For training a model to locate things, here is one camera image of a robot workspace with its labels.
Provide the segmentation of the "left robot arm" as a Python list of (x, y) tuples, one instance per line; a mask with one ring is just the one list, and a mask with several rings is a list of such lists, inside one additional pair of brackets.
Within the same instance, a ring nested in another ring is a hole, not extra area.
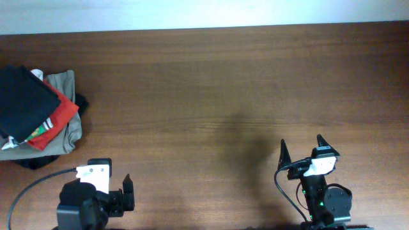
[(134, 211), (134, 184), (129, 174), (125, 176), (122, 188), (109, 190), (110, 158), (92, 158), (74, 171), (76, 179), (66, 183), (59, 194), (56, 229), (105, 229), (110, 218)]

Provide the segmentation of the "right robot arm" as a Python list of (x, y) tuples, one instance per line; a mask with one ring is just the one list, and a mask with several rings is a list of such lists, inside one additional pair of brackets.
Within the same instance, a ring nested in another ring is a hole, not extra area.
[(286, 171), (289, 180), (300, 181), (297, 188), (302, 189), (310, 218), (288, 197), (277, 179), (274, 183), (301, 214), (304, 220), (301, 229), (346, 229), (345, 223), (351, 220), (352, 192), (340, 184), (328, 184), (325, 179), (336, 169), (340, 154), (320, 134), (317, 142), (311, 156), (293, 162), (285, 141), (281, 140), (279, 163), (274, 174), (277, 176), (279, 172)]

